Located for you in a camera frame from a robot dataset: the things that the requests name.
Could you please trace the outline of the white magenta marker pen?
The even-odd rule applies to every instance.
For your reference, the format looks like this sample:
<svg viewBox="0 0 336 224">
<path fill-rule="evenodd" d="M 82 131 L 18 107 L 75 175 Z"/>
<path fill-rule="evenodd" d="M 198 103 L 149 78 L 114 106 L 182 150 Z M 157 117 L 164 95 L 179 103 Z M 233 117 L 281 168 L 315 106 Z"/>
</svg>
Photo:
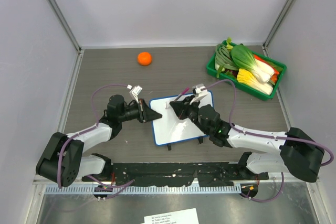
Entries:
<svg viewBox="0 0 336 224">
<path fill-rule="evenodd" d="M 185 88 L 175 99 L 174 101 L 178 101 L 190 88 Z"/>
</svg>

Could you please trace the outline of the blue framed whiteboard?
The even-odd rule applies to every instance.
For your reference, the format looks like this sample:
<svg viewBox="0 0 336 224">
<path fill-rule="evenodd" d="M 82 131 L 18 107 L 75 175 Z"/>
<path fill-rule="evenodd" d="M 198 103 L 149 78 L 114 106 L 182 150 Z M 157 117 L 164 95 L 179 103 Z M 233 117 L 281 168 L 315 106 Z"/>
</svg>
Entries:
<svg viewBox="0 0 336 224">
<path fill-rule="evenodd" d="M 152 121 L 154 143 L 157 146 L 170 146 L 178 142 L 195 140 L 206 135 L 189 119 L 180 120 L 170 106 L 177 95 L 152 99 L 150 109 L 162 114 L 160 119 Z"/>
</svg>

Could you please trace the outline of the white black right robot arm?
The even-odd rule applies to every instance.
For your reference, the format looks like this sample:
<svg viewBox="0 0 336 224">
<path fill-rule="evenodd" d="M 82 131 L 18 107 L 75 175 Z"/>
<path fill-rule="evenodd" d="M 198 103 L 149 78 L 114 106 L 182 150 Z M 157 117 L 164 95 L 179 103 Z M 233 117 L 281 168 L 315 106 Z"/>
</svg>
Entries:
<svg viewBox="0 0 336 224">
<path fill-rule="evenodd" d="M 265 132 L 241 127 L 221 119 L 211 105 L 200 106 L 194 95 L 169 102 L 180 120 L 189 119 L 218 147 L 248 148 L 239 160 L 237 173 L 250 179 L 260 173 L 290 173 L 304 182 L 314 183 L 322 165 L 324 149 L 303 130 Z"/>
</svg>

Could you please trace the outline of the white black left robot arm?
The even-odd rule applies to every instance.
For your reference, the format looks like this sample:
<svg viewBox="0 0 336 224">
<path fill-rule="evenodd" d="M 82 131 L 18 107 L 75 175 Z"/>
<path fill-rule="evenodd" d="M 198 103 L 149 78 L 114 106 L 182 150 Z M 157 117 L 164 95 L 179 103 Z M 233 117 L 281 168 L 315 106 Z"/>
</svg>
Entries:
<svg viewBox="0 0 336 224">
<path fill-rule="evenodd" d="M 146 123 L 160 118 L 162 114 L 149 108 L 144 99 L 126 103 L 123 96 L 113 95 L 98 124 L 77 133 L 56 132 L 50 137 L 36 165 L 36 174 L 59 187 L 68 187 L 77 178 L 87 175 L 105 182 L 112 174 L 111 161 L 99 154 L 84 157 L 83 153 L 115 138 L 122 130 L 123 122 L 138 120 Z"/>
</svg>

